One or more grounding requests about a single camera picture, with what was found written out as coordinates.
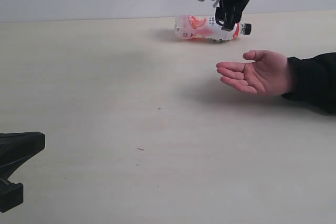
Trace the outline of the black sleeved forearm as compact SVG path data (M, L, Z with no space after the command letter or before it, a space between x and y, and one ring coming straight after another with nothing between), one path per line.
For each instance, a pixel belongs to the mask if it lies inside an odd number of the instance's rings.
M305 102L327 114L335 114L335 53L308 59L290 57L288 63L293 71L294 86L282 97Z

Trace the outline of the person's open hand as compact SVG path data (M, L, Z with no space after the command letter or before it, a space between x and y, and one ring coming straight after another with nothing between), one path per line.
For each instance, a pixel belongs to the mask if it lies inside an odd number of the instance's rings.
M284 55L269 50L251 50L243 62L220 62L221 82L247 94L279 96L293 90L295 76Z

